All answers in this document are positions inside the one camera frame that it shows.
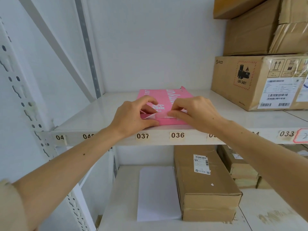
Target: barcode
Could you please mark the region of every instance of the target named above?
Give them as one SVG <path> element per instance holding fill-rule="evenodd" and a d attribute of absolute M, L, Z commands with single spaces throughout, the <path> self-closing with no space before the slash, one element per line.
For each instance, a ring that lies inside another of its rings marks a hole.
<path fill-rule="evenodd" d="M 289 105 L 290 105 L 290 103 L 279 103 L 278 106 L 289 106 Z"/>
<path fill-rule="evenodd" d="M 272 103 L 261 103 L 260 107 L 268 107 L 271 106 Z"/>
<path fill-rule="evenodd" d="M 284 93 L 284 94 L 268 94 L 268 97 L 272 97 L 272 96 L 288 96 L 288 93 Z"/>
<path fill-rule="evenodd" d="M 267 98 L 267 100 L 285 100 L 285 97 L 273 97 L 273 98 Z"/>
<path fill-rule="evenodd" d="M 284 80 L 269 80 L 267 82 L 283 82 Z"/>

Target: red dashed border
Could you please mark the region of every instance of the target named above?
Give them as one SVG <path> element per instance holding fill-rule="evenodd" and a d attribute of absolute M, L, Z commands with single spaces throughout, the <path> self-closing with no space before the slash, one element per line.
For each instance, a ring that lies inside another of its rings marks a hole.
<path fill-rule="evenodd" d="M 254 68 L 253 68 L 253 72 L 251 74 L 251 80 L 250 80 L 249 88 L 245 88 L 245 87 L 242 87 L 240 85 L 235 84 L 235 80 L 237 78 L 237 73 L 238 73 L 238 64 L 240 64 L 240 63 L 254 63 Z M 236 71 L 235 71 L 235 77 L 234 77 L 233 85 L 237 86 L 237 87 L 240 87 L 240 88 L 243 88 L 245 90 L 249 90 L 250 86 L 251 86 L 251 83 L 252 83 L 252 80 L 253 80 L 253 75 L 254 75 L 254 71 L 256 69 L 256 65 L 257 65 L 257 62 L 249 62 L 249 61 L 239 61 L 239 62 L 237 62 L 237 68 L 236 68 Z"/>

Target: pink package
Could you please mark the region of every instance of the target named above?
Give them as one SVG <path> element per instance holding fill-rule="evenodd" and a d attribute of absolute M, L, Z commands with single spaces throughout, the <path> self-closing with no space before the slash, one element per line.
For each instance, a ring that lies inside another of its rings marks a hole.
<path fill-rule="evenodd" d="M 184 121 L 168 117 L 167 112 L 171 110 L 174 101 L 177 98 L 190 98 L 193 97 L 185 87 L 181 87 L 180 89 L 160 89 L 160 90 L 140 90 L 138 94 L 138 98 L 150 95 L 158 101 L 158 105 L 154 105 L 152 103 L 148 103 L 153 109 L 158 111 L 155 114 L 140 114 L 142 119 L 156 119 L 159 121 L 160 125 L 180 125 L 186 124 Z"/>

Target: red-bordered label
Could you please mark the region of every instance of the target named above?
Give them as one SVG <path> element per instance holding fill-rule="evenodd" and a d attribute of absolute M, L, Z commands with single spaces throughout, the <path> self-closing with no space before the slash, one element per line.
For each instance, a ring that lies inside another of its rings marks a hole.
<path fill-rule="evenodd" d="M 308 143 L 308 128 L 301 128 L 296 132 L 293 143 Z"/>

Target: person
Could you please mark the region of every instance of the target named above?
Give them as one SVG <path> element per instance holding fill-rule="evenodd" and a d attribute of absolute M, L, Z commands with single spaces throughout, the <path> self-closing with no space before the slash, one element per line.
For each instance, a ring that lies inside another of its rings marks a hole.
<path fill-rule="evenodd" d="M 143 96 L 125 101 L 111 124 L 93 137 L 10 184 L 0 186 L 0 230 L 34 230 L 61 203 L 93 164 L 118 141 L 144 128 L 159 125 L 142 120 L 140 111 L 155 113 Z M 178 98 L 168 115 L 210 133 L 239 153 L 273 189 L 308 221 L 308 159 L 272 143 L 219 115 L 210 100 Z"/>

